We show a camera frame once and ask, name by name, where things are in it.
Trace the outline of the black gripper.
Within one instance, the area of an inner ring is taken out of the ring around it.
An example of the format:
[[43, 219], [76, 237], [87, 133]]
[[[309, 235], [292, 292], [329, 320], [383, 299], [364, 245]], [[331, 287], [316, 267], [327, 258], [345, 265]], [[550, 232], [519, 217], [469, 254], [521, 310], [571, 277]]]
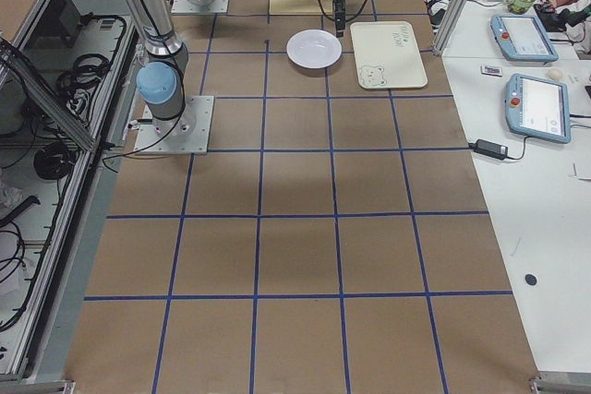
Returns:
[[344, 36], [345, 21], [346, 21], [346, 4], [345, 0], [332, 0], [333, 16], [335, 22], [335, 36], [342, 38]]

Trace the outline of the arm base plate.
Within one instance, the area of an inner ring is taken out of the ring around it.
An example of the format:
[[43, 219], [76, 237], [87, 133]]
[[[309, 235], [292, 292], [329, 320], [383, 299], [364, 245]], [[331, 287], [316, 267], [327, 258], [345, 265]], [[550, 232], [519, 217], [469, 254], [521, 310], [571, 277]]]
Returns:
[[225, 14], [229, 0], [173, 0], [173, 16], [202, 16]]
[[175, 125], [175, 120], [153, 120], [145, 105], [142, 118], [149, 122], [139, 125], [133, 150], [139, 155], [206, 154], [213, 107], [213, 96], [189, 96], [180, 122]]

